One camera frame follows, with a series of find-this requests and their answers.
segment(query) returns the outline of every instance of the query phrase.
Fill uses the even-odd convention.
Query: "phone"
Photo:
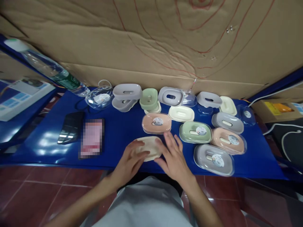
[[[104,146],[104,119],[89,119],[85,123],[80,158],[91,158],[102,153]]]
[[[82,111],[67,114],[57,143],[68,144],[75,142],[81,134],[83,119],[84,112]]]

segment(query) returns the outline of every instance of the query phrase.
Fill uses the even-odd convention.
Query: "hand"
[[[142,141],[134,140],[125,148],[117,167],[109,175],[109,183],[112,185],[114,191],[129,182],[138,172],[144,159],[150,152],[133,153],[137,147],[144,146],[144,144]]]
[[[192,174],[186,164],[182,151],[183,144],[181,140],[177,135],[174,137],[170,132],[164,133],[164,138],[168,149],[164,146],[161,140],[156,140],[156,143],[158,144],[159,149],[162,151],[166,162],[162,158],[156,158],[154,161],[170,178],[177,181],[185,190],[185,187],[190,185],[190,182],[195,178],[195,176]]]

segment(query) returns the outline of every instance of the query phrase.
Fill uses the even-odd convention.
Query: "bottle cap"
[[[17,52],[23,52],[26,50],[29,50],[30,48],[24,44],[21,40],[19,39],[7,39],[4,41],[4,43],[9,46],[10,48],[12,48],[13,50],[17,51]]]

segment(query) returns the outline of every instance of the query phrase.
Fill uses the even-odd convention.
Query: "green soap dish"
[[[180,127],[180,138],[187,143],[209,143],[212,139],[212,130],[207,124],[187,121]]]
[[[158,109],[158,91],[154,88],[146,88],[143,90],[140,98],[140,105],[143,110]]]

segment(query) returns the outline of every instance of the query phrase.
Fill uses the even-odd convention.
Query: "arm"
[[[177,181],[183,188],[193,208],[193,213],[199,226],[223,227],[214,207],[201,190],[196,181],[196,177],[186,164],[181,140],[177,135],[173,137],[170,132],[164,133],[164,138],[168,149],[160,140],[156,140],[156,142],[159,149],[162,150],[166,161],[161,158],[157,158],[154,161],[158,163],[170,178]]]
[[[65,211],[52,219],[45,227],[74,227],[80,226],[89,212],[98,205],[98,203],[117,191],[119,187],[125,185],[138,172],[149,151],[144,151],[132,156],[135,148],[143,146],[142,141],[133,141],[125,149],[117,167],[101,182],[97,184],[87,194],[82,196]]]

